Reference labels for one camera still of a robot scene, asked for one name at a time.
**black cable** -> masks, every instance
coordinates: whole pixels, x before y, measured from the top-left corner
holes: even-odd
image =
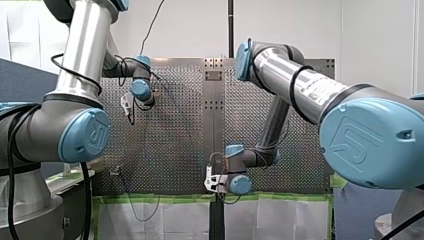
[[[145,38],[144,38],[144,40],[143,40],[143,44],[141,45],[140,55],[142,55],[142,54],[143,54],[144,44],[146,43],[147,38],[149,38],[149,36],[150,36],[150,32],[152,31],[153,24],[155,23],[156,18],[158,17],[159,11],[160,11],[160,9],[162,8],[162,4],[163,4],[164,2],[165,2],[165,0],[162,0],[162,1],[160,2],[159,7],[158,7],[158,9],[156,10],[155,17],[153,18],[152,23],[150,23],[149,31],[147,32],[147,35],[146,35],[146,37],[145,37]]]
[[[27,110],[24,115],[19,119],[18,123],[12,130],[12,133],[9,136],[9,141],[7,145],[7,161],[9,167],[9,203],[7,208],[7,221],[9,224],[9,232],[13,240],[19,240],[18,233],[16,232],[15,223],[14,223],[14,205],[15,205],[15,167],[13,164],[13,152],[16,146],[16,134],[19,131],[19,128],[24,124],[24,122],[30,117],[35,111],[37,111],[41,105],[33,106],[31,109]]]
[[[394,236],[396,236],[398,233],[412,225],[413,223],[417,222],[418,220],[422,219],[424,217],[424,210],[421,210],[405,222],[403,222],[401,225],[397,226],[395,229],[390,231],[386,236],[384,236],[381,240],[390,240]]]
[[[292,107],[297,112],[297,114],[299,114],[299,116],[301,116],[303,120],[313,124],[312,121],[299,109],[299,106],[297,105],[297,102],[296,102],[295,93],[294,93],[294,87],[296,86],[297,77],[304,70],[314,70],[314,69],[311,66],[305,65],[300,67],[296,72],[294,72],[293,77],[291,79],[290,90],[289,90],[290,101],[291,101]]]
[[[54,55],[53,57],[51,57],[51,61],[52,61],[52,63],[54,65],[56,65],[58,68],[66,71],[66,72],[68,72],[68,73],[70,73],[72,75],[75,75],[75,76],[77,76],[79,78],[82,78],[82,79],[85,79],[85,80],[89,81],[90,83],[94,84],[99,89],[98,95],[100,95],[102,93],[102,86],[100,86],[100,84],[98,82],[96,82],[93,79],[91,79],[89,77],[86,77],[86,76],[84,76],[84,75],[82,75],[82,74],[80,74],[78,72],[75,72],[75,71],[73,71],[73,70],[71,70],[69,68],[66,68],[66,67],[62,66],[60,63],[58,63],[56,61],[56,58],[59,58],[59,57],[63,57],[63,53],[57,54],[57,55]]]
[[[143,223],[144,223],[144,222],[149,221],[150,219],[152,219],[152,218],[155,216],[155,214],[156,214],[156,212],[158,211],[158,209],[159,209],[159,205],[160,205],[160,195],[158,196],[158,200],[157,200],[157,202],[156,202],[156,206],[155,206],[155,209],[153,210],[152,214],[150,214],[150,216],[149,216],[149,217],[147,217],[147,218],[145,218],[145,219],[140,219],[140,218],[137,216],[137,213],[136,213],[136,211],[135,211],[134,203],[132,202],[131,191],[130,191],[130,189],[129,189],[128,185],[127,185],[127,184],[126,184],[126,182],[125,182],[125,179],[124,179],[124,176],[123,176],[123,174],[122,174],[122,171],[119,173],[119,176],[120,176],[120,178],[121,178],[122,184],[124,185],[125,191],[127,192],[128,199],[130,200],[130,204],[131,204],[131,208],[132,208],[132,210],[133,210],[134,218],[135,218],[137,221],[139,221],[139,222],[143,222]]]
[[[84,225],[82,229],[83,240],[88,240],[90,236],[91,228],[91,183],[90,175],[87,168],[87,163],[81,163],[82,174],[84,176],[84,188],[85,188],[85,216]]]
[[[125,59],[119,55],[115,55],[115,57],[119,58],[121,62],[119,62],[119,68],[121,71],[121,75],[124,76],[124,81],[121,83],[121,77],[118,78],[118,85],[120,87],[123,87],[125,85],[125,82],[127,81],[127,73],[128,73],[128,64],[125,61]]]
[[[234,58],[234,0],[228,0],[228,57]]]

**white plastic sheet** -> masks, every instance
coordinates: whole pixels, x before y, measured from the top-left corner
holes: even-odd
[[[209,203],[163,204],[147,222],[155,203],[107,204],[99,209],[101,240],[208,240]]]
[[[228,240],[327,240],[331,201],[308,197],[242,200],[225,207]],[[134,203],[139,219],[147,218],[155,203]],[[97,239],[208,240],[209,203],[161,203],[154,217],[140,222],[129,203],[100,205]]]

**power cord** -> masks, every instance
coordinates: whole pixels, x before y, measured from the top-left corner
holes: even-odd
[[[158,200],[157,200],[157,202],[156,202],[156,206],[155,206],[155,209],[153,210],[152,214],[150,214],[150,216],[149,216],[149,217],[147,217],[147,218],[145,218],[145,219],[140,219],[140,218],[137,216],[137,212],[136,212],[136,210],[135,210],[134,203],[132,202],[131,191],[130,191],[130,189],[129,189],[129,187],[128,187],[128,185],[127,185],[127,183],[126,183],[125,179],[124,179],[124,176],[123,176],[123,174],[122,174],[122,170],[121,170],[121,169],[119,170],[119,176],[120,176],[120,178],[121,178],[122,184],[124,185],[125,191],[127,192],[128,199],[130,200],[130,204],[131,204],[131,208],[132,208],[132,211],[133,211],[133,214],[134,214],[134,218],[135,218],[137,221],[142,222],[142,223],[148,222],[150,219],[152,219],[152,218],[155,216],[156,212],[157,212],[157,211],[158,211],[158,209],[159,209],[159,205],[160,205],[160,196],[158,196]]]
[[[81,170],[84,177],[84,188],[85,188],[85,216],[84,216],[84,225],[83,233],[81,237],[83,240],[88,240],[90,236],[91,228],[91,181],[90,175],[87,168],[87,163],[81,163]]]
[[[381,240],[390,240],[390,239],[392,239],[394,236],[398,235],[400,232],[402,232],[403,230],[405,230],[407,227],[411,226],[412,224],[414,224],[418,220],[422,219],[423,217],[424,217],[424,210],[418,212],[417,214],[415,214],[414,216],[412,216],[411,218],[409,218],[408,220],[406,220],[405,222],[403,222],[401,225],[399,225],[398,227],[396,227],[395,229],[393,229],[392,231],[390,231]]]
[[[148,38],[149,38],[149,36],[150,36],[150,32],[152,31],[153,24],[155,23],[156,18],[158,17],[158,15],[159,15],[159,11],[160,11],[160,9],[162,8],[162,4],[163,4],[164,2],[165,2],[165,0],[162,0],[162,1],[160,2],[159,7],[158,7],[158,9],[156,10],[156,14],[155,14],[155,16],[154,16],[154,18],[153,18],[152,22],[150,23],[149,31],[147,32],[146,37],[144,38],[143,43],[142,43],[142,45],[141,45],[140,55],[141,55],[141,54],[143,54],[144,44],[146,43],[147,39],[148,39]]]
[[[65,72],[70,73],[72,75],[75,75],[75,76],[77,76],[79,78],[82,78],[82,79],[87,80],[90,83],[94,84],[97,87],[97,89],[99,89],[98,95],[102,94],[102,86],[100,86],[100,84],[97,81],[95,81],[95,80],[93,80],[93,79],[91,79],[89,77],[86,77],[86,76],[84,76],[84,75],[82,75],[82,74],[80,74],[78,72],[75,72],[75,71],[73,71],[73,70],[71,70],[69,68],[66,68],[66,67],[62,66],[60,63],[58,63],[56,61],[56,58],[63,57],[63,55],[64,55],[63,53],[54,55],[53,57],[51,57],[50,60],[52,61],[52,63],[54,65],[56,65],[58,68],[64,70]]]
[[[7,162],[9,167],[9,198],[7,207],[7,221],[9,224],[9,232],[13,240],[19,240],[18,233],[16,232],[14,222],[14,205],[15,205],[15,168],[13,163],[13,152],[16,150],[16,134],[24,122],[30,117],[36,110],[40,108],[39,104],[25,104],[22,106],[14,107],[2,113],[0,115],[0,121],[10,117],[14,114],[20,114],[15,116],[20,117],[18,123],[13,127],[12,132],[8,137],[7,145]]]

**white wall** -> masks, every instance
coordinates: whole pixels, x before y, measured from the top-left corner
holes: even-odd
[[[341,0],[235,0],[235,42],[249,37],[291,44],[306,58],[336,59],[340,69]]]
[[[404,97],[416,91],[415,4],[415,0],[343,0],[343,83],[367,82]]]
[[[417,19],[415,34],[415,90],[424,92],[424,1],[416,0]]]
[[[130,10],[112,25],[121,55],[140,51],[159,2],[133,0]],[[236,0],[234,7],[235,50],[251,37],[292,44],[307,58],[340,61],[341,0]],[[227,0],[165,1],[144,53],[151,57],[228,56],[227,26]]]
[[[111,32],[119,53],[140,52],[160,0],[133,0]],[[145,45],[150,57],[220,57],[226,51],[224,0],[165,1]]]

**wire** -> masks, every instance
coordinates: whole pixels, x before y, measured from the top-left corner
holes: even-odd
[[[158,9],[156,10],[155,17],[153,18],[152,23],[150,23],[149,31],[147,32],[147,35],[146,35],[146,37],[145,37],[145,38],[144,38],[144,40],[143,40],[143,44],[141,45],[140,55],[142,55],[142,54],[143,54],[144,44],[146,43],[147,38],[149,38],[149,36],[150,36],[150,32],[152,31],[153,24],[155,23],[156,18],[158,17],[159,11],[160,11],[160,9],[162,8],[162,4],[163,4],[164,2],[165,2],[165,0],[162,0],[162,1],[160,2],[159,7],[158,7]]]
[[[147,113],[146,113],[146,125],[145,125],[144,130],[143,130],[143,139],[142,139],[142,141],[141,141],[141,145],[142,145],[142,146],[143,146],[143,144],[145,143],[145,139],[146,139],[146,135],[147,135],[147,134],[146,134],[146,133],[147,133],[147,128],[148,128],[148,115],[147,115]],[[149,217],[147,217],[146,219],[140,219],[140,218],[137,216],[137,213],[136,213],[136,210],[135,210],[134,204],[133,204],[133,202],[132,202],[131,191],[130,191],[130,189],[129,189],[129,187],[128,187],[128,184],[126,184],[126,181],[125,181],[125,178],[124,178],[124,175],[123,175],[123,172],[122,172],[122,169],[121,169],[121,168],[119,169],[119,176],[120,176],[120,178],[121,178],[122,184],[124,185],[125,191],[127,192],[128,198],[129,198],[129,200],[130,200],[131,208],[132,208],[132,210],[133,210],[133,214],[134,214],[135,219],[137,219],[137,221],[139,221],[139,222],[147,222],[147,221],[149,221],[150,219],[152,219],[152,218],[153,218],[153,216],[156,214],[156,212],[157,212],[158,208],[159,208],[159,204],[160,204],[160,196],[158,196],[158,200],[157,200],[157,203],[156,203],[156,207],[155,207],[155,209],[153,210],[152,214],[151,214]]]
[[[410,225],[417,222],[423,217],[424,217],[424,210],[418,212],[417,214],[415,214],[414,216],[412,216],[411,218],[409,218],[408,220],[400,224],[398,227],[396,227],[391,232],[389,232],[386,236],[384,236],[381,240],[390,240],[391,238],[399,234],[401,231],[403,231],[404,229],[406,229],[407,227],[409,227]]]
[[[14,205],[15,205],[15,168],[13,163],[13,152],[16,147],[16,134],[18,133],[20,127],[24,122],[31,116],[35,111],[37,111],[41,105],[33,106],[31,109],[27,110],[26,113],[22,115],[18,123],[13,127],[12,133],[9,136],[9,141],[7,145],[7,161],[9,167],[9,203],[7,208],[7,220],[9,224],[10,235],[13,240],[19,240],[18,233],[16,232],[15,222],[14,222]]]
[[[121,83],[121,77],[118,78],[118,85],[120,87],[123,87],[125,85],[125,82],[127,80],[127,73],[128,73],[128,64],[127,62],[124,60],[123,57],[119,56],[119,55],[115,55],[115,57],[121,59],[121,62],[119,62],[119,68],[121,70],[121,75],[124,76],[124,81]]]
[[[150,219],[152,219],[152,218],[155,216],[155,214],[156,214],[156,212],[158,211],[158,209],[159,209],[159,204],[160,204],[160,195],[158,196],[158,200],[157,200],[157,202],[156,202],[156,206],[155,206],[155,209],[153,210],[152,214],[150,214],[150,216],[149,216],[149,217],[147,217],[146,219],[140,219],[140,218],[137,216],[137,212],[136,212],[136,210],[135,210],[134,203],[132,202],[131,191],[129,190],[128,185],[127,185],[127,184],[126,184],[126,182],[125,182],[125,179],[124,179],[124,176],[123,176],[123,174],[122,174],[122,171],[120,172],[119,176],[120,176],[120,178],[121,178],[122,184],[124,185],[125,191],[127,192],[128,199],[130,200],[131,208],[132,208],[132,211],[133,211],[133,214],[134,214],[135,219],[136,219],[137,221],[139,221],[139,222],[143,222],[143,223],[144,223],[144,222],[149,221]]]
[[[209,156],[209,165],[212,165],[213,157],[215,157],[216,155],[220,155],[222,158],[224,158],[224,157],[225,157],[225,156],[224,156],[224,154],[223,154],[223,153],[221,153],[221,152],[213,152],[213,153]]]
[[[297,114],[299,114],[299,116],[301,116],[303,118],[303,120],[313,124],[312,121],[300,110],[299,106],[297,105],[296,97],[295,97],[295,93],[294,93],[294,88],[296,86],[297,77],[304,70],[314,70],[314,68],[311,67],[311,66],[305,65],[305,66],[301,66],[298,70],[296,70],[296,72],[294,72],[293,77],[292,77],[291,82],[290,82],[290,88],[289,88],[290,102],[291,102],[294,110],[297,112]]]
[[[82,74],[80,74],[78,72],[75,72],[75,71],[73,71],[73,70],[71,70],[69,68],[66,68],[66,67],[62,66],[60,63],[58,63],[56,61],[56,58],[59,58],[59,57],[63,57],[63,53],[54,55],[53,57],[50,58],[50,60],[52,61],[52,63],[54,65],[56,65],[60,69],[64,70],[65,72],[68,72],[68,73],[70,73],[72,75],[75,75],[75,76],[77,76],[79,78],[85,79],[85,80],[89,81],[90,83],[94,84],[99,89],[98,95],[100,95],[102,93],[102,86],[100,86],[100,84],[97,81],[94,81],[93,79],[91,79],[89,77],[86,77],[86,76],[84,76],[84,75],[82,75]]]
[[[84,176],[84,188],[85,188],[85,216],[82,237],[84,240],[88,240],[90,236],[91,228],[91,183],[90,175],[87,168],[87,163],[81,163],[82,174]]]

